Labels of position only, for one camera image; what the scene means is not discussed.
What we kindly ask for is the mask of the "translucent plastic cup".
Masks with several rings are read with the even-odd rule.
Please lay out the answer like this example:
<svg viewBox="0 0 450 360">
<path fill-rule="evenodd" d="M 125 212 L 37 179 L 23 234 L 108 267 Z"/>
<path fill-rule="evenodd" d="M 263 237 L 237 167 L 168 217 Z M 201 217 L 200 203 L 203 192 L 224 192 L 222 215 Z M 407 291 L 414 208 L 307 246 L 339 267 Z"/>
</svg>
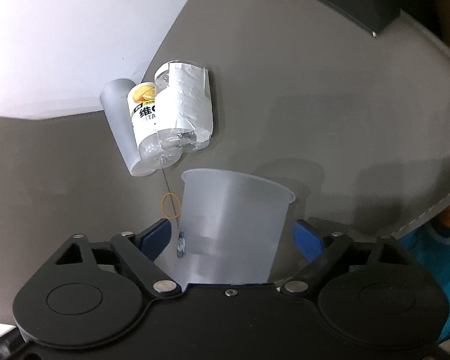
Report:
<svg viewBox="0 0 450 360">
<path fill-rule="evenodd" d="M 184 194 L 173 275 L 189 284 L 258 284 L 271 273 L 292 191 L 218 169 L 182 174 Z"/>
</svg>

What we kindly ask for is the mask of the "yellow rubber band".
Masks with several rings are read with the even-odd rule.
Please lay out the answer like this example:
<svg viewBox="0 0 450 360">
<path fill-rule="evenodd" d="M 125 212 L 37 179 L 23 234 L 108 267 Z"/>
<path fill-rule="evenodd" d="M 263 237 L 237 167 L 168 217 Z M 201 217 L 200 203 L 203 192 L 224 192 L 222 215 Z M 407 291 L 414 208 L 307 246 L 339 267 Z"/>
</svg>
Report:
<svg viewBox="0 0 450 360">
<path fill-rule="evenodd" d="M 165 193 L 161 199 L 161 213 L 164 218 L 178 219 L 182 214 L 182 202 L 173 192 Z"/>
</svg>

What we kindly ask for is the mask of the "yellow-label plastic bottle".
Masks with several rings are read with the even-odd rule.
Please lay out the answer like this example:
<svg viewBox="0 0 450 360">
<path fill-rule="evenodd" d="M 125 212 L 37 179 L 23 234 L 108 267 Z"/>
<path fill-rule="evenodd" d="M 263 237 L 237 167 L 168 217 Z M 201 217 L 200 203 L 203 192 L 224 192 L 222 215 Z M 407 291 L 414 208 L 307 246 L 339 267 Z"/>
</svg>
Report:
<svg viewBox="0 0 450 360">
<path fill-rule="evenodd" d="M 182 152 L 161 147 L 156 126 L 155 94 L 153 82 L 141 83 L 128 93 L 127 105 L 139 158 L 147 168 L 159 170 L 175 164 Z"/>
</svg>

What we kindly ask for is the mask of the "grey-label plastic bottle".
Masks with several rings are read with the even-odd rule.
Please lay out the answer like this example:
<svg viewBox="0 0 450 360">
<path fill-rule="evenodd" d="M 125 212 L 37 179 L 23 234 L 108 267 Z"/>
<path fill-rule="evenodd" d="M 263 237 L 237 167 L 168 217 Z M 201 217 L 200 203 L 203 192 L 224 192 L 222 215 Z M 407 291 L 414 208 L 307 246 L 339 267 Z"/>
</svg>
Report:
<svg viewBox="0 0 450 360">
<path fill-rule="evenodd" d="M 209 70 L 185 60 L 163 63 L 154 75 L 156 130 L 163 150 L 204 149 L 214 130 Z"/>
</svg>

